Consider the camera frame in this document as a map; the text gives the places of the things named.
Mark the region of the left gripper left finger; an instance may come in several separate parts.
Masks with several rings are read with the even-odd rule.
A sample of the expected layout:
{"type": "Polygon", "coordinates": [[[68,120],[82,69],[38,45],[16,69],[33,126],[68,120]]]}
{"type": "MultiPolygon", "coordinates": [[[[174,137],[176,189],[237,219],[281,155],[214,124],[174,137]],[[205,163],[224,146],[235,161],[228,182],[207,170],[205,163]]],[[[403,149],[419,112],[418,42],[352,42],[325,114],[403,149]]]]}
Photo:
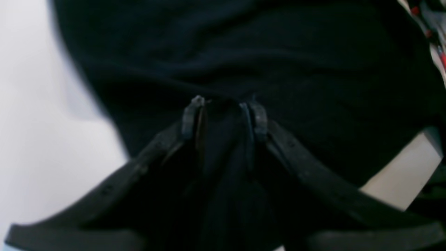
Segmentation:
{"type": "Polygon", "coordinates": [[[180,121],[64,211],[12,225],[5,247],[18,251],[161,251],[201,177],[206,100],[196,96],[180,121]]]}

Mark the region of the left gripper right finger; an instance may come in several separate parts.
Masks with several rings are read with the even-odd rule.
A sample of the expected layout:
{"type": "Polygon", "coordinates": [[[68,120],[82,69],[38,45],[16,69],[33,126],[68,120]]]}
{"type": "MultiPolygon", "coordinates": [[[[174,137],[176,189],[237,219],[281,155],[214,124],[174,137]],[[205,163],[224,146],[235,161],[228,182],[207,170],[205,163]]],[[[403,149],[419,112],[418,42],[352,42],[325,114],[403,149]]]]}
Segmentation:
{"type": "Polygon", "coordinates": [[[290,176],[321,202],[366,228],[317,233],[308,239],[311,251],[426,251],[445,246],[441,222],[402,212],[360,192],[325,167],[288,130],[270,120],[258,102],[243,102],[240,107],[251,141],[264,144],[290,176]]]}

